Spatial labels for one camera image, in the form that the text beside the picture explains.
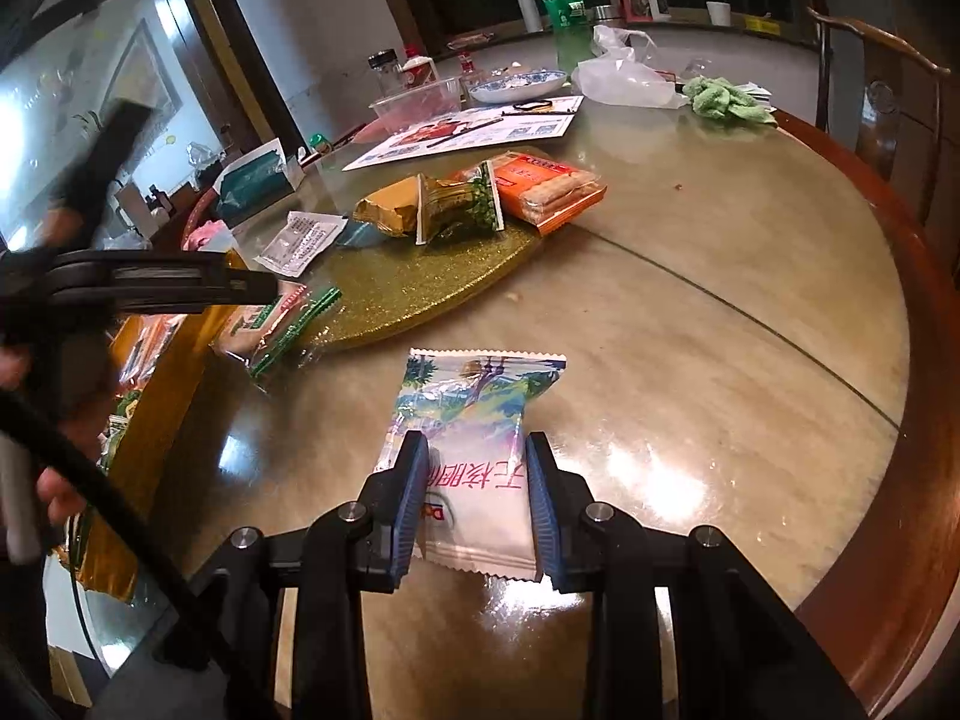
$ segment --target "black cable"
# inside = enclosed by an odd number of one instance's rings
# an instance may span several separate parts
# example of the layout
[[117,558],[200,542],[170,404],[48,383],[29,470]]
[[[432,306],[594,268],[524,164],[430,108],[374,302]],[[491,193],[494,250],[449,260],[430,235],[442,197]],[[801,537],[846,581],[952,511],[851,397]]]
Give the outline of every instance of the black cable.
[[77,619],[80,620],[80,628],[83,630],[83,638],[86,639],[86,646],[90,648],[90,653],[93,654],[93,659],[100,662],[100,656],[97,654],[97,648],[93,646],[93,639],[90,638],[90,631],[86,627],[86,618],[83,616],[83,608],[80,606],[80,589],[78,589],[77,581],[77,570],[80,568],[77,565],[77,559],[80,557],[76,553],[78,544],[76,543],[77,533],[77,521],[80,519],[80,514],[77,514],[75,517],[70,517],[67,520],[66,526],[66,562],[70,570],[70,586],[73,589],[73,605],[77,608]]
[[208,610],[190,590],[184,576],[152,539],[147,526],[123,495],[95,464],[83,456],[56,427],[19,395],[0,389],[0,432],[23,445],[32,456],[58,471],[130,548],[150,572],[182,621],[203,642],[210,658],[227,675],[235,689],[243,691],[251,716],[277,717],[272,701],[256,689],[248,673],[227,643]]

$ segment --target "wooden table edge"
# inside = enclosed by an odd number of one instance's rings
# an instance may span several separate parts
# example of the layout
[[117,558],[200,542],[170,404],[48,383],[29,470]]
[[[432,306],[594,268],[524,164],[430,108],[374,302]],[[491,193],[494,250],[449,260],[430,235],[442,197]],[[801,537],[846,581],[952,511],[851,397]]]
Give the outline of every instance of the wooden table edge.
[[906,203],[855,154],[784,111],[781,129],[870,203],[904,291],[910,364],[904,417],[877,495],[797,613],[872,716],[930,639],[960,572],[960,312]]

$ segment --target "white sachet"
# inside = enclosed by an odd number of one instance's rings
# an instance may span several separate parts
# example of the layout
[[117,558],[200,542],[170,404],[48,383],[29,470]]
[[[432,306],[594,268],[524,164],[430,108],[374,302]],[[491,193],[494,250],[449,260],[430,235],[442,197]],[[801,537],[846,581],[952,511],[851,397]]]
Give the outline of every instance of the white sachet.
[[392,467],[408,430],[424,433],[430,472],[418,544],[427,560],[536,579],[523,410],[565,367],[565,357],[545,354],[410,350],[376,470]]
[[275,274],[297,278],[346,226],[345,217],[291,211],[286,226],[253,259]]

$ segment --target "tissue box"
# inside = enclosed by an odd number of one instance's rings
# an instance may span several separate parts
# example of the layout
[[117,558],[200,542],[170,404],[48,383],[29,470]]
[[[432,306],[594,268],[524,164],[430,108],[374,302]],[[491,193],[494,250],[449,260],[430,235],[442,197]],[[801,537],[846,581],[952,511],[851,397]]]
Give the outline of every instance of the tissue box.
[[213,182],[220,198],[212,213],[235,227],[269,205],[283,199],[304,180],[296,157],[286,158],[280,139],[258,146],[227,166]]

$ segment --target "green cloth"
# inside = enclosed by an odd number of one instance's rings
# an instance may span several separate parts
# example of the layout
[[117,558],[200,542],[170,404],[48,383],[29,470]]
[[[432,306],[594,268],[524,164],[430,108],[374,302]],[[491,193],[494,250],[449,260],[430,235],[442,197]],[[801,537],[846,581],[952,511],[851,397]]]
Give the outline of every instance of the green cloth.
[[743,119],[754,124],[776,124],[770,111],[726,79],[697,76],[683,86],[683,93],[692,100],[693,112],[704,119],[723,122]]

